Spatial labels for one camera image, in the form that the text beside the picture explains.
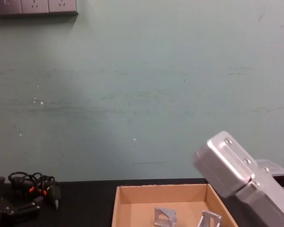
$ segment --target electrical socket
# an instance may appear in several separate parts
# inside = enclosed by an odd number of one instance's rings
[[[48,0],[21,0],[22,14],[49,13]]]
[[[76,0],[48,0],[50,13],[77,13]]]
[[[0,0],[0,16],[22,14],[21,0]]]

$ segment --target light green wall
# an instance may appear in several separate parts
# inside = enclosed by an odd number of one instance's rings
[[[284,167],[284,0],[77,2],[0,20],[0,175],[200,177],[222,130]]]

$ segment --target metal screw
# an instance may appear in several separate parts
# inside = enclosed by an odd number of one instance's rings
[[[246,164],[249,164],[249,165],[251,164],[251,161],[250,161],[248,158],[245,158],[245,159],[244,159],[244,162],[245,162]]]
[[[225,143],[231,145],[231,144],[232,144],[232,141],[231,141],[229,138],[226,138],[226,139],[225,139]]]

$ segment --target gray robot arm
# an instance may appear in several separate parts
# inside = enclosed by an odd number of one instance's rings
[[[229,133],[209,139],[193,163],[222,197],[235,195],[268,227],[284,227],[284,189]]]

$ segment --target open cardboard box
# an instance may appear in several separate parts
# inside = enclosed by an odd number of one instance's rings
[[[112,227],[154,227],[154,208],[176,210],[177,227],[197,227],[203,210],[222,216],[222,227],[238,227],[209,184],[117,187]]]

